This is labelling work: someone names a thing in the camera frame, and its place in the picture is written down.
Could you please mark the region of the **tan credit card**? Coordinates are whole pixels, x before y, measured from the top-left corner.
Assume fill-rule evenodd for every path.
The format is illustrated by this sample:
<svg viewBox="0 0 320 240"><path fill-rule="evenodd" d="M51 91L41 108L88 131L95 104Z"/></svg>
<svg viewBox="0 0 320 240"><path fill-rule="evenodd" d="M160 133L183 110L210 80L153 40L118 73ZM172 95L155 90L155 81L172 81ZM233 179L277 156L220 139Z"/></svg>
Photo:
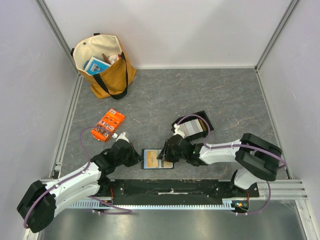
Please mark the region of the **tan credit card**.
<svg viewBox="0 0 320 240"><path fill-rule="evenodd" d="M147 168L157 168L159 166L157 156L158 156L157 150L146 151L146 167Z"/></svg>
<svg viewBox="0 0 320 240"><path fill-rule="evenodd" d="M168 162L165 160L158 160L158 168L159 169L173 169L174 164L172 162Z"/></svg>

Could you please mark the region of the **black leather card holder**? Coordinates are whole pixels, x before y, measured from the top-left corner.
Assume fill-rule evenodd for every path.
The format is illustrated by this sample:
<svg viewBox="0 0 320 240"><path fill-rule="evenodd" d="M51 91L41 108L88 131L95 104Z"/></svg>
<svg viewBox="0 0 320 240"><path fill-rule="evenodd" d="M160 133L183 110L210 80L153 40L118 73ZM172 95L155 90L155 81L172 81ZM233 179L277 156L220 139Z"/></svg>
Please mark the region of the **black leather card holder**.
<svg viewBox="0 0 320 240"><path fill-rule="evenodd" d="M141 151L143 170L170 170L174 169L174 163L160 158L160 149L143 149Z"/></svg>

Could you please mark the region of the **black plastic card tray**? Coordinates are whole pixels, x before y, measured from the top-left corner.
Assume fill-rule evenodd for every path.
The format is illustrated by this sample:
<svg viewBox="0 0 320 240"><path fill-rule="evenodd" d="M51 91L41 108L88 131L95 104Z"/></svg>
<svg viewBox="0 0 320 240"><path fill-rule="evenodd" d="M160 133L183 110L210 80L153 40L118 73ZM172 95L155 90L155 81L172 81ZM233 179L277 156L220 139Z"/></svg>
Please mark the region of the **black plastic card tray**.
<svg viewBox="0 0 320 240"><path fill-rule="evenodd" d="M171 124L171 131L175 133L176 127L179 126L187 141L194 141L206 138L208 133L214 130L212 123L204 110L185 115L177 118Z"/></svg>

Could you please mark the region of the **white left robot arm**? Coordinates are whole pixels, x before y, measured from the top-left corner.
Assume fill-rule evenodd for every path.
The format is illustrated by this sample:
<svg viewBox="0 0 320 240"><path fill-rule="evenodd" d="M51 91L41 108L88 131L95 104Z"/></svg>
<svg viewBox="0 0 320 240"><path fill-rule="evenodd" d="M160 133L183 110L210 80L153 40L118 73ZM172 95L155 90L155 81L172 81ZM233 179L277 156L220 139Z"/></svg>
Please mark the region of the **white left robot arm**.
<svg viewBox="0 0 320 240"><path fill-rule="evenodd" d="M23 226L33 233L40 232L75 202L90 196L106 196L111 193L108 176L117 167L131 167L142 159L131 142L119 139L72 173L46 183L33 182L17 206Z"/></svg>

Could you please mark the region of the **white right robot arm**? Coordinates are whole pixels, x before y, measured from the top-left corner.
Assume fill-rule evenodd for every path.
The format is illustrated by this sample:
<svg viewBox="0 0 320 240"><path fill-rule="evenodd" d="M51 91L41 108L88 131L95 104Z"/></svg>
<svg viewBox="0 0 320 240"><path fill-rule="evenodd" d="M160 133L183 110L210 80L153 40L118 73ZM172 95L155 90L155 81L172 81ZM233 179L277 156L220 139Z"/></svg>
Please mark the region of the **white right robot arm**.
<svg viewBox="0 0 320 240"><path fill-rule="evenodd" d="M277 178L282 159L282 150L251 133L228 143L191 143L179 134L167 139L158 154L159 159L170 163L185 160L199 167L217 163L238 163L241 169L235 171L229 184L229 191L235 197L242 196L259 180L273 182Z"/></svg>

